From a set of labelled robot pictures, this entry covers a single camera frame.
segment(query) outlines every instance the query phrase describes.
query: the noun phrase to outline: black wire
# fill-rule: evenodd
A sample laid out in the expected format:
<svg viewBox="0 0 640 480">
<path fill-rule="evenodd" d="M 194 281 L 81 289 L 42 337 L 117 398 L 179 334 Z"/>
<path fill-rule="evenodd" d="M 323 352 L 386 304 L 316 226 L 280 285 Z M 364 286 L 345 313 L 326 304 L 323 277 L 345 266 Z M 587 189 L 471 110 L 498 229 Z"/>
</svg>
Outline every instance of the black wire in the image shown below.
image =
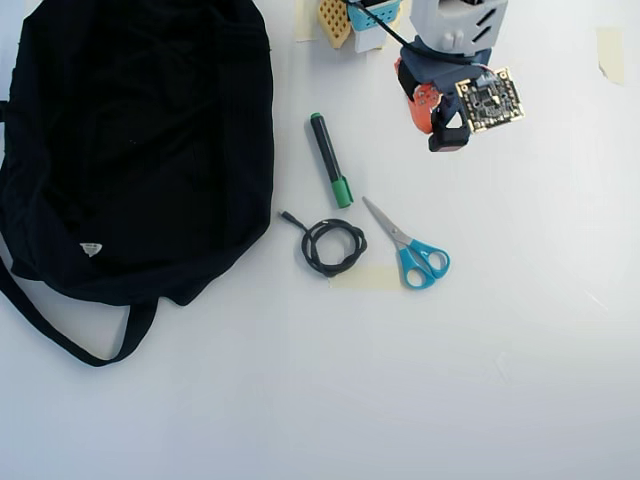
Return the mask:
<svg viewBox="0 0 640 480">
<path fill-rule="evenodd" d="M 416 55 L 420 55 L 421 57 L 429 58 L 431 60 L 441 60 L 447 63 L 454 63 L 456 65 L 471 65 L 473 60 L 466 59 L 464 57 L 455 57 L 453 55 L 447 55 L 445 53 L 438 53 L 428 50 L 423 50 L 414 45 L 411 45 L 404 38 L 398 35 L 395 30 L 393 30 L 386 22 L 379 19 L 376 15 L 371 13 L 367 7 L 365 7 L 362 2 L 350 2 L 349 0 L 342 0 L 342 3 L 346 3 L 347 5 L 351 5 L 358 10 L 364 12 L 371 20 L 375 21 L 378 25 L 382 27 L 382 29 L 391 35 L 400 45 L 402 45 L 407 50 L 415 53 Z"/>
<path fill-rule="evenodd" d="M 349 270 L 356 264 L 360 256 L 367 249 L 367 240 L 364 238 L 364 232 L 344 220 L 332 218 L 329 220 L 323 220 L 316 223 L 313 227 L 307 228 L 289 212 L 282 212 L 280 215 L 288 222 L 304 230 L 304 237 L 302 237 L 302 243 L 300 245 L 302 254 L 311 268 L 327 278 L 335 277 L 336 275 Z M 353 253 L 348 255 L 342 263 L 339 263 L 338 265 L 325 265 L 320 260 L 320 255 L 318 255 L 318 248 L 316 245 L 323 235 L 335 229 L 344 230 L 351 235 L 356 246 Z"/>
</svg>

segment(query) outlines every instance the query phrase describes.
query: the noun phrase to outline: green marker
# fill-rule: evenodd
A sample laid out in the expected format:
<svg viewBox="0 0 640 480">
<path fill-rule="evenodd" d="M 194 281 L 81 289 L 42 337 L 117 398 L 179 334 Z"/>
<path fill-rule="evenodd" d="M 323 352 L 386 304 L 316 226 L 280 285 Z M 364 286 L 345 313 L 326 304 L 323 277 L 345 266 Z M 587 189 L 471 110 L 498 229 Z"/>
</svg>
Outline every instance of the green marker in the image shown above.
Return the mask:
<svg viewBox="0 0 640 480">
<path fill-rule="evenodd" d="M 313 128 L 313 133 L 318 141 L 322 160 L 327 168 L 327 173 L 331 180 L 331 188 L 333 189 L 333 195 L 336 197 L 336 201 L 338 202 L 338 207 L 346 208 L 353 203 L 353 196 L 351 195 L 347 178 L 342 176 L 342 173 L 340 172 L 336 152 L 333 150 L 331 137 L 329 137 L 329 131 L 327 130 L 327 125 L 324 122 L 324 117 L 319 113 L 311 115 L 311 127 Z"/>
</svg>

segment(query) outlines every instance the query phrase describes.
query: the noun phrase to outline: bag handle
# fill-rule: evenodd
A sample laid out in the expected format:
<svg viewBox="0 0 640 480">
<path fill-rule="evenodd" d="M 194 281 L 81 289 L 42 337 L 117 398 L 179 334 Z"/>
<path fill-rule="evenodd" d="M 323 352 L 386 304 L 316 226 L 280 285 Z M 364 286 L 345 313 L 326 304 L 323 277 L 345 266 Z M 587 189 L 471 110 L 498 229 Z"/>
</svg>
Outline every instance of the bag handle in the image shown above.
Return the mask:
<svg viewBox="0 0 640 480">
<path fill-rule="evenodd" d="M 72 342 L 65 337 L 62 333 L 54 328 L 47 319 L 38 311 L 35 305 L 29 300 L 27 295 L 15 282 L 9 270 L 4 265 L 4 262 L 0 260 L 0 290 L 9 301 L 22 313 L 22 315 L 33 325 L 40 333 L 49 338 L 60 347 L 64 348 L 71 355 L 76 357 L 81 362 L 91 365 L 92 367 L 104 367 L 112 363 L 124 360 L 131 355 L 140 342 L 145 337 L 153 319 L 156 315 L 158 308 L 158 300 L 150 302 L 131 305 L 129 310 L 129 318 L 127 319 L 127 328 L 124 333 L 124 340 L 122 347 L 118 354 L 111 360 L 103 360 L 95 357 L 87 352 L 85 349 Z"/>
</svg>

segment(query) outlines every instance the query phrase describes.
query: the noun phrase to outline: black bag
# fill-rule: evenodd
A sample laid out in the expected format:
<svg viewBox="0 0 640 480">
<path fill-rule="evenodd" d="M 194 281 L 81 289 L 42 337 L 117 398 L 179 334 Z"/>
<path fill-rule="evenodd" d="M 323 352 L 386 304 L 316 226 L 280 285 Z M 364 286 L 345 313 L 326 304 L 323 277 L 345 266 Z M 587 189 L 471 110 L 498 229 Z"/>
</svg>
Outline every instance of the black bag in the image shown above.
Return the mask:
<svg viewBox="0 0 640 480">
<path fill-rule="evenodd" d="M 266 231 L 272 98 L 251 0 L 44 0 L 0 108 L 0 230 L 15 275 L 130 305 L 122 349 L 80 348 L 3 265 L 2 292 L 83 362 L 129 356 L 159 297 L 188 304 Z"/>
</svg>

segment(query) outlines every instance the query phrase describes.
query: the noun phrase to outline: masking tape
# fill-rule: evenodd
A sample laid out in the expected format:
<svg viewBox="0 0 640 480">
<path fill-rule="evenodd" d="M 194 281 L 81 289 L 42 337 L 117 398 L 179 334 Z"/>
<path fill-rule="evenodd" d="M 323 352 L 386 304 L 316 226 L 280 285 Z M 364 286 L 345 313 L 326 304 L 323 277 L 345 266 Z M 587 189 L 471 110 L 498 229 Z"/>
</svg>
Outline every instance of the masking tape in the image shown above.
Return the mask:
<svg viewBox="0 0 640 480">
<path fill-rule="evenodd" d="M 402 289 L 398 266 L 362 266 L 329 279 L 331 288 L 348 288 L 353 290 Z"/>
<path fill-rule="evenodd" d="M 318 23 L 318 2 L 316 0 L 295 0 L 296 42 L 317 40 L 316 24 Z"/>
<path fill-rule="evenodd" d="M 624 43 L 622 30 L 616 27 L 597 29 L 600 70 L 613 83 L 624 85 Z"/>
</svg>

